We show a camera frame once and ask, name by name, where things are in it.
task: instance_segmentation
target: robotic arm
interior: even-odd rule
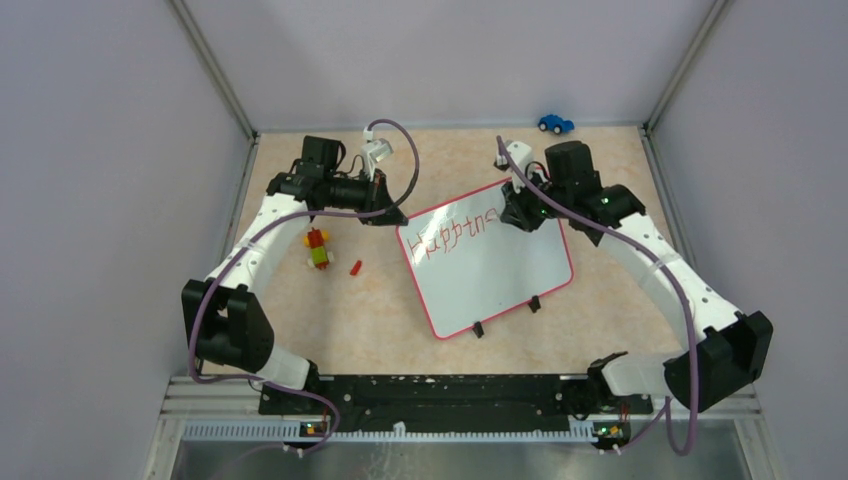
[[[761,312],[740,312],[713,291],[666,242],[629,189],[622,185],[602,187],[587,145],[571,141],[546,149],[547,170],[533,160],[528,145],[507,142],[505,147],[525,178],[556,203],[636,240],[659,258],[659,262],[651,261],[624,241],[569,220],[569,226],[584,232],[595,246],[630,272],[669,322],[680,344],[688,346],[680,300],[660,268],[667,267],[677,278],[694,320],[699,412],[759,378],[771,341],[771,322]],[[504,155],[498,155],[495,166],[501,170],[509,167]],[[500,219],[521,230],[532,232],[546,219],[563,216],[531,192],[515,172],[502,191],[506,206]],[[673,396],[689,408],[690,383],[694,380],[689,367],[687,349],[654,355],[622,352],[593,362],[589,377],[601,397],[595,399],[598,403],[610,396],[648,394]]]
[[[189,280],[185,285],[183,316],[186,338],[190,339],[201,301],[212,280],[237,252],[247,248],[215,290],[203,313],[197,357],[240,368],[287,388],[303,389],[312,364],[274,344],[274,330],[259,298],[288,245],[309,225],[311,218],[307,215],[292,218],[268,230],[255,243],[251,239],[282,217],[325,207],[360,213],[388,208],[381,215],[360,221],[366,225],[406,225],[406,216],[397,207],[391,207],[394,202],[388,193],[386,175],[376,168],[377,162],[391,155],[389,143],[380,139],[363,145],[363,168],[356,177],[338,172],[345,153],[344,145],[337,140],[305,137],[301,157],[294,161],[289,173],[280,173],[271,180],[256,218],[229,256],[205,281]]]

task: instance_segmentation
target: wooden tabletop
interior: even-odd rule
[[[504,178],[492,167],[495,136],[523,141],[537,159],[543,150],[579,139],[592,149],[603,185],[621,183],[645,204],[668,237],[665,217],[636,127],[578,128],[554,136],[535,128],[413,130],[421,156],[414,193],[401,209],[411,215]],[[304,133],[263,134],[239,222],[253,220],[268,182],[300,156]],[[312,133],[341,140],[358,152],[361,132]],[[395,154],[380,164],[397,198],[412,174],[404,138],[378,130]],[[577,373],[612,352],[666,352],[680,348],[670,327],[627,272],[599,252],[584,234],[566,227],[574,281],[543,297],[542,309],[517,309],[472,333],[448,340],[433,336],[394,227],[365,227],[352,219],[318,217],[330,234],[335,263],[307,265],[309,251],[293,242],[261,299],[276,343],[318,364],[322,373]],[[350,276],[357,260],[359,274]],[[205,372],[231,371],[207,365]]]

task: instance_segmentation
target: whiteboard with red border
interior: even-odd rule
[[[505,181],[418,212],[397,228],[433,335],[440,339],[529,308],[534,295],[574,278],[559,221],[547,220],[532,233],[500,222]]]

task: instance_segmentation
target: toy car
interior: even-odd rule
[[[553,130],[553,132],[557,135],[561,133],[568,133],[574,130],[574,122],[571,120],[563,120],[559,115],[545,115],[541,119],[539,119],[539,130]]]
[[[318,230],[317,228],[306,232],[306,236],[303,237],[303,244],[311,249],[312,255],[306,259],[306,263],[310,267],[324,270],[330,262],[335,261],[333,259],[333,252],[328,252],[326,247],[324,247],[324,242],[329,239],[330,236],[326,231]]]

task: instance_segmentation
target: white wall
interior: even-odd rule
[[[848,3],[736,2],[658,132],[703,275],[775,333],[757,385],[794,478],[844,478]]]
[[[0,465],[139,478],[246,141],[166,3],[0,5]]]
[[[637,123],[712,0],[190,0],[259,130]]]

